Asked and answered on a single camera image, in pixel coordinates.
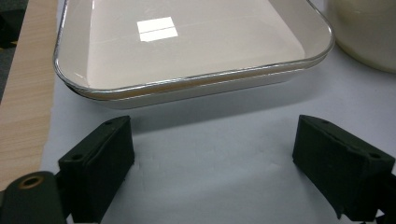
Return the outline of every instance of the white table surface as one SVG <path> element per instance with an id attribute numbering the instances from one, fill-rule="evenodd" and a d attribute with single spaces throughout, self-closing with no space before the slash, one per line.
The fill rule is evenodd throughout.
<path id="1" fill-rule="evenodd" d="M 396 75 L 334 47 L 288 82 L 131 110 L 79 97 L 57 78 L 41 169 L 57 172 L 100 123 L 129 115 L 136 160 L 103 223 L 350 223 L 292 162 L 301 114 L 396 157 Z"/>

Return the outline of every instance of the enamel tray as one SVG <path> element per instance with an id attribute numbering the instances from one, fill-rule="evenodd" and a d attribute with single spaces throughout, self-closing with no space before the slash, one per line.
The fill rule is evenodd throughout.
<path id="1" fill-rule="evenodd" d="M 66 0 L 54 66 L 77 94 L 133 108 L 285 81 L 333 42 L 306 0 Z"/>

